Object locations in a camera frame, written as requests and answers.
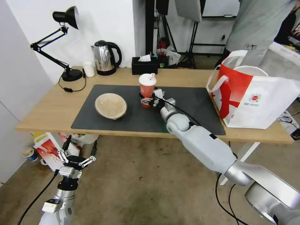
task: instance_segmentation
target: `stainless steel kettle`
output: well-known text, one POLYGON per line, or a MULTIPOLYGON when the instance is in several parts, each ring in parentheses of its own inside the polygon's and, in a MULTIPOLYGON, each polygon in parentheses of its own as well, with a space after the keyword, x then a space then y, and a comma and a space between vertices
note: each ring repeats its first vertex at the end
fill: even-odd
POLYGON ((115 73, 116 68, 122 61, 122 54, 120 48, 113 42, 97 41, 95 45, 91 46, 97 73, 100 75, 111 75, 115 73), (112 49, 115 48, 119 55, 119 61, 115 61, 115 56, 112 49))

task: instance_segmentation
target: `beige bowl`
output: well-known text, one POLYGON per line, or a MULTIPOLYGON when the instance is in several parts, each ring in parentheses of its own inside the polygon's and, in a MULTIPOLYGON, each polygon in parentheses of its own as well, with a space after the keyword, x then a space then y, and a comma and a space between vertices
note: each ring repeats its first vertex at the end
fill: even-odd
POLYGON ((101 116, 116 120, 124 116, 127 104, 121 96, 114 93, 105 93, 96 99, 95 108, 101 116))

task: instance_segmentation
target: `kettle lid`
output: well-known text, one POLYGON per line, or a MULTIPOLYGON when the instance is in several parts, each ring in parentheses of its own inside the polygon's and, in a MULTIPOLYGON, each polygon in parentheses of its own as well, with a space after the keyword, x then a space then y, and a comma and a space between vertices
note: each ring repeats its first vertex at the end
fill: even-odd
POLYGON ((101 47, 101 46, 105 46, 105 45, 107 45, 107 42, 104 41, 104 40, 97 41, 97 42, 95 43, 95 46, 97 46, 97 47, 101 47))

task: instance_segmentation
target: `lamp shade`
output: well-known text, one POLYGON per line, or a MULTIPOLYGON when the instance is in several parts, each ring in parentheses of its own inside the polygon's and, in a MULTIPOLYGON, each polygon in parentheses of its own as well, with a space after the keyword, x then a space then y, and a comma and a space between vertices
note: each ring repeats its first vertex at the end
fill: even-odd
POLYGON ((76 6, 67 9, 66 12, 53 12, 53 19, 59 23, 68 23, 70 26, 78 29, 78 10, 76 6))

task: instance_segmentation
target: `desk lamp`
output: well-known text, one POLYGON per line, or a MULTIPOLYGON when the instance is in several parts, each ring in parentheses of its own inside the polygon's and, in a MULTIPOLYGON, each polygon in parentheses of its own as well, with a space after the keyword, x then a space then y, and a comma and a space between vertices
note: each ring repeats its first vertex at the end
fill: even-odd
POLYGON ((76 6, 72 6, 66 12, 54 12, 52 16, 55 21, 59 22, 61 27, 57 31, 51 33, 50 35, 44 37, 43 39, 31 44, 30 47, 31 49, 35 50, 36 52, 40 53, 41 55, 45 56, 46 58, 50 59, 51 61, 55 62, 56 64, 64 68, 65 71, 62 74, 62 79, 64 81, 76 81, 80 79, 83 75, 80 70, 71 69, 69 67, 69 64, 53 58, 52 56, 43 52, 42 48, 56 41, 57 39, 65 36, 68 33, 68 27, 65 25, 65 23, 68 23, 70 26, 74 27, 75 29, 78 29, 79 16, 78 16, 77 8, 76 6), (62 32, 63 34, 50 41, 46 41, 46 39, 48 39, 49 37, 51 37, 52 35, 58 32, 62 32))

